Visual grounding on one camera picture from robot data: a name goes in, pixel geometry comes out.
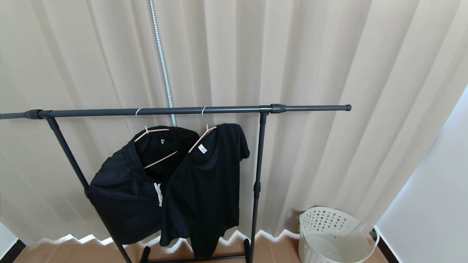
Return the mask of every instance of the white plastic basket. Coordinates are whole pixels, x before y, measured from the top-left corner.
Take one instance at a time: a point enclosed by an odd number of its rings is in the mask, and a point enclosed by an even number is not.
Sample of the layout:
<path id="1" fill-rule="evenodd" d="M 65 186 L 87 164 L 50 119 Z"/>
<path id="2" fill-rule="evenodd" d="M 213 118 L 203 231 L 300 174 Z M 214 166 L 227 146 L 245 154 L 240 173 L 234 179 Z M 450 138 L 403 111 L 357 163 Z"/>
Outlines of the white plastic basket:
<path id="1" fill-rule="evenodd" d="M 299 258 L 302 263 L 361 263 L 375 250 L 363 233 L 367 223 L 347 213 L 313 207 L 299 217 Z"/>

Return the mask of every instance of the dark baseboard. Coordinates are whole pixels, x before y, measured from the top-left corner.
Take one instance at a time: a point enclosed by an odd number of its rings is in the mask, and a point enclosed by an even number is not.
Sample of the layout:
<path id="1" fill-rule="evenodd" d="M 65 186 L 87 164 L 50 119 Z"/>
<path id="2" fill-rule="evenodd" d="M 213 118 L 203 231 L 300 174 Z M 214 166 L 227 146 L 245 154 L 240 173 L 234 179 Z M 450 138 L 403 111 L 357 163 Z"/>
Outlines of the dark baseboard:
<path id="1" fill-rule="evenodd" d="M 375 230 L 372 230 L 369 234 L 374 239 L 374 241 L 377 240 L 377 233 L 375 232 Z M 380 237 L 379 243 L 377 244 L 377 246 L 379 247 L 384 257 L 387 259 L 388 263 L 400 263 L 398 259 L 396 259 L 396 256 L 390 250 L 387 243 L 385 243 L 382 237 Z"/>
<path id="2" fill-rule="evenodd" d="M 0 263 L 13 263 L 25 247 L 26 245 L 18 239 L 3 258 L 0 259 Z"/>

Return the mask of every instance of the curtain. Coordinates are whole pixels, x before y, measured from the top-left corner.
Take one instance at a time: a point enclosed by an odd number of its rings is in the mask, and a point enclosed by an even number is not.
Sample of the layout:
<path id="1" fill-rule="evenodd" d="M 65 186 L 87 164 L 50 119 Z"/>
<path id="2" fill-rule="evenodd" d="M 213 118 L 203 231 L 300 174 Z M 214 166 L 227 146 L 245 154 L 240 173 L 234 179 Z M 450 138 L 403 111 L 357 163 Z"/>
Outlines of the curtain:
<path id="1" fill-rule="evenodd" d="M 352 104 L 269 115 L 257 229 L 294 232 L 323 205 L 375 224 L 468 82 L 468 2 L 155 1 L 175 107 Z M 148 1 L 0 2 L 2 113 L 167 107 Z M 170 116 L 140 117 L 171 125 Z M 239 123 L 248 235 L 258 114 Z M 202 132 L 200 115 L 177 126 Z M 135 117 L 59 118 L 90 182 L 143 129 Z M 45 121 L 0 123 L 0 220 L 25 243 L 109 236 Z"/>

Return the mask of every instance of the tile floor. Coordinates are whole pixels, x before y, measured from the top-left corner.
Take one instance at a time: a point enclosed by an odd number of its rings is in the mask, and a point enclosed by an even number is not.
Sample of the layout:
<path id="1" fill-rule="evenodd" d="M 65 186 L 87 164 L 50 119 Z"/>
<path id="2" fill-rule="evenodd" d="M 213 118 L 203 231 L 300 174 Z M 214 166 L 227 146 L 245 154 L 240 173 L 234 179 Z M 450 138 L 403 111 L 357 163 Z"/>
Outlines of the tile floor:
<path id="1" fill-rule="evenodd" d="M 269 239 L 258 234 L 255 239 L 255 263 L 300 263 L 298 256 L 299 240 L 282 234 L 276 239 Z M 138 263 L 144 245 L 136 243 L 125 248 L 134 263 Z M 229 244 L 218 244 L 215 256 L 233 255 L 243 252 L 243 239 L 240 236 L 231 238 Z M 153 260 L 171 260 L 192 258 L 192 251 L 183 241 L 177 248 L 161 248 L 156 243 L 151 246 L 149 258 Z M 80 243 L 71 239 L 60 244 L 38 243 L 26 247 L 15 260 L 15 263 L 124 263 L 117 247 L 113 244 L 102 245 L 93 239 L 86 243 Z M 230 259 L 223 261 L 210 261 L 213 263 L 245 263 L 245 259 Z M 366 263 L 388 263 L 383 254 L 377 248 L 366 260 Z"/>

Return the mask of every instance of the black metal clothes rack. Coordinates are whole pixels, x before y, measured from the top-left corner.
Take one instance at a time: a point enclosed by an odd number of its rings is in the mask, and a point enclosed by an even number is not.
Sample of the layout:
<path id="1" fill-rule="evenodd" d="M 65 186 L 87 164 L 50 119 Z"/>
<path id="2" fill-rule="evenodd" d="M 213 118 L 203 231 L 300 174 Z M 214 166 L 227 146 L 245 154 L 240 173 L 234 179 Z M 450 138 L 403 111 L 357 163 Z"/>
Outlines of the black metal clothes rack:
<path id="1" fill-rule="evenodd" d="M 143 108 L 138 114 L 139 115 L 171 115 L 171 114 L 201 114 L 203 107 L 191 107 L 191 108 Z M 170 260 L 170 261 L 150 261 L 148 259 L 150 248 L 145 247 L 141 256 L 140 263 L 187 263 L 187 262 L 202 262 L 211 260 L 222 260 L 222 259 L 234 259 L 234 258 L 245 258 L 247 263 L 252 263 L 254 255 L 254 244 L 256 234 L 256 223 L 258 213 L 258 199 L 260 197 L 260 173 L 262 171 L 262 157 L 263 157 L 263 141 L 265 138 L 265 124 L 266 118 L 270 113 L 282 113 L 287 111 L 337 111 L 345 110 L 350 111 L 351 105 L 325 105 L 325 106 L 286 106 L 282 104 L 271 104 L 262 106 L 235 106 L 235 107 L 207 107 L 203 113 L 206 114 L 218 114 L 218 113 L 260 113 L 260 132 L 258 135 L 258 153 L 257 153 L 257 167 L 256 176 L 254 182 L 254 208 L 252 216 L 252 233 L 250 241 L 244 240 L 244 253 L 241 255 L 234 256 L 215 256 L 211 258 L 194 258 L 194 259 L 182 259 L 182 260 Z M 58 143 L 62 147 L 65 155 L 67 156 L 73 170 L 75 171 L 79 181 L 83 185 L 85 194 L 88 191 L 89 184 L 86 181 L 83 172 L 81 171 L 78 163 L 73 156 L 70 147 L 65 140 L 55 118 L 58 117 L 88 117 L 88 116 L 129 116 L 135 115 L 137 109 L 100 109 L 100 110 L 29 110 L 26 112 L 19 113 L 2 113 L 0 119 L 45 119 L 55 136 L 57 137 Z M 109 231 L 112 237 L 108 224 L 103 220 L 104 225 Z M 132 263 L 128 257 L 124 247 L 120 243 L 116 243 L 120 253 L 124 257 L 127 263 Z"/>

